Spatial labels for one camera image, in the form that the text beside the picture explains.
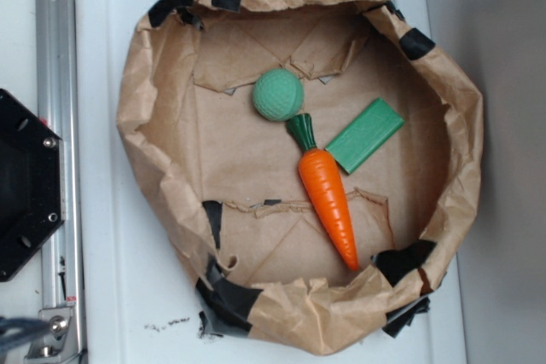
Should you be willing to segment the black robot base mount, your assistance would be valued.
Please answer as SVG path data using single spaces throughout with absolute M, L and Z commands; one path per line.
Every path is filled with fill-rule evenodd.
M 1 90 L 1 281 L 12 280 L 63 223 L 61 139 Z

